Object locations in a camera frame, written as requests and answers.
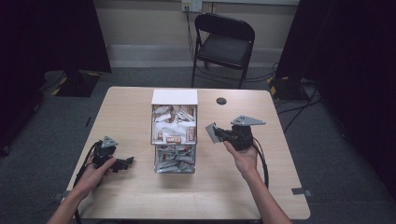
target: hand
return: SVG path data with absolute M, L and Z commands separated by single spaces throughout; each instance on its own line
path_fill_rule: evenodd
M 91 190 L 99 184 L 106 171 L 116 162 L 115 158 L 111 158 L 96 169 L 92 164 L 92 157 L 93 152 L 87 159 L 84 174 L 74 187 L 74 190 L 80 192 L 82 198 L 86 198 L 90 194 Z
M 224 146 L 233 155 L 236 168 L 245 179 L 249 174 L 257 173 L 257 151 L 254 147 L 242 151 L 236 151 L 230 142 L 224 141 Z

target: person's left hand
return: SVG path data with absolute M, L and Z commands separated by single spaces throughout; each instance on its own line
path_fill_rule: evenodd
M 101 167 L 95 168 L 92 164 L 93 152 L 87 159 L 85 172 L 81 176 L 74 190 L 78 190 L 81 193 L 82 198 L 86 198 L 90 194 L 91 190 L 94 189 L 101 181 L 106 171 L 116 162 L 117 159 L 111 158 L 106 161 Z

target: person's right hand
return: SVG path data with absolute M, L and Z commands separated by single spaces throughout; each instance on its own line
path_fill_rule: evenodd
M 257 151 L 254 147 L 242 151 L 236 151 L 230 142 L 224 141 L 224 146 L 233 155 L 236 168 L 245 179 L 249 174 L 256 174 L 257 171 Z

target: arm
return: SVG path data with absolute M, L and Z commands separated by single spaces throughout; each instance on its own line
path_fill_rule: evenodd
M 233 145 L 226 141 L 224 146 L 233 155 L 236 168 L 247 181 L 254 202 L 262 216 L 262 222 L 265 224 L 291 223 L 271 195 L 271 192 L 262 182 L 260 173 L 257 170 L 257 151 L 253 147 L 243 151 L 235 151 Z
M 81 179 L 69 192 L 61 205 L 59 205 L 58 209 L 47 222 L 48 224 L 70 223 L 73 215 L 76 213 L 79 203 L 98 185 L 106 170 L 116 161 L 115 158 L 111 158 L 101 167 L 95 169 L 92 164 L 92 156 L 93 153 L 87 160 L 88 165 Z

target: box lid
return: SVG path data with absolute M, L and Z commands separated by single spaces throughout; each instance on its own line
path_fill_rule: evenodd
M 198 105 L 197 90 L 154 90 L 153 105 Z

